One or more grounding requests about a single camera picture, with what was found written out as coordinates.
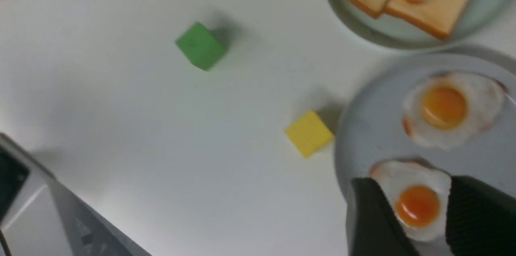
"yellow cube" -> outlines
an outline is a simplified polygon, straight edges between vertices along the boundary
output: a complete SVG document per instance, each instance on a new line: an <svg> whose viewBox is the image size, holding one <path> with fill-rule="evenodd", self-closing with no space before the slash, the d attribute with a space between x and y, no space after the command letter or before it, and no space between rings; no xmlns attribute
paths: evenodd
<svg viewBox="0 0 516 256"><path fill-rule="evenodd" d="M312 110L287 128L285 133L304 158L310 157L334 138L330 129Z"/></svg>

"plate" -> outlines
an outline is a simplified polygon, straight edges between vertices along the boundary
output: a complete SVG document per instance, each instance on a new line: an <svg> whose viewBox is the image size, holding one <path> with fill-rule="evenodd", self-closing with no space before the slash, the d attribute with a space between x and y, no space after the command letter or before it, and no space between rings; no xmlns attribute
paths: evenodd
<svg viewBox="0 0 516 256"><path fill-rule="evenodd" d="M328 0L337 18L358 37L397 50L443 50L470 38L500 17L514 0L471 0L446 41L440 41L402 19L384 14L372 19L346 0Z"/></svg>
<svg viewBox="0 0 516 256"><path fill-rule="evenodd" d="M402 102L422 79L444 71L492 77L508 88L508 100L492 128L453 151L417 146L402 128ZM347 198L348 183L366 177L376 162L420 156L452 175L470 175L516 197L516 77L474 56L424 54L402 59L371 81L343 113L335 142L335 172Z"/></svg>

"table surface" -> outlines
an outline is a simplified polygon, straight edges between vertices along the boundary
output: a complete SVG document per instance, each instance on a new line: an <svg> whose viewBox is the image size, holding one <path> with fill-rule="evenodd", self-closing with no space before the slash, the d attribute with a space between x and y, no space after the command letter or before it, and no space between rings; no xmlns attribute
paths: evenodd
<svg viewBox="0 0 516 256"><path fill-rule="evenodd" d="M0 128L150 254L346 254L331 147L302 159L283 129L403 53L326 0L0 4ZM194 21L231 42L208 73L174 44ZM515 31L474 42L515 56Z"/></svg>

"green cube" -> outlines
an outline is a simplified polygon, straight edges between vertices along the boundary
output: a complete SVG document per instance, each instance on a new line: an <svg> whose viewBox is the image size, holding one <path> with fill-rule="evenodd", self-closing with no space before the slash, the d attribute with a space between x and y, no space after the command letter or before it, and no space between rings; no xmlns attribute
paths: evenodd
<svg viewBox="0 0 516 256"><path fill-rule="evenodd" d="M201 23L197 22L175 41L188 60L208 71L227 52L227 48Z"/></svg>

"white plate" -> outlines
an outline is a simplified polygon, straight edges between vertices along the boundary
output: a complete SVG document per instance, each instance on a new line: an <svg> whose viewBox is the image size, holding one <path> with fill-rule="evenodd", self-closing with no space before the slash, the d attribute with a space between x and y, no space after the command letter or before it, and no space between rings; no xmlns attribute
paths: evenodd
<svg viewBox="0 0 516 256"><path fill-rule="evenodd" d="M431 74L476 72L503 83L509 99L493 127L453 151L417 146L402 128L402 101ZM341 117L335 171L344 197L353 177L366 177L376 162L420 156L452 175L470 175L516 197L516 77L494 63L461 54L411 56L370 82Z"/></svg>
<svg viewBox="0 0 516 256"><path fill-rule="evenodd" d="M346 0L328 0L339 20L371 43L400 50L442 50L463 42L497 19L514 0L471 0L452 36L445 42L402 19L382 15L375 20Z"/></svg>

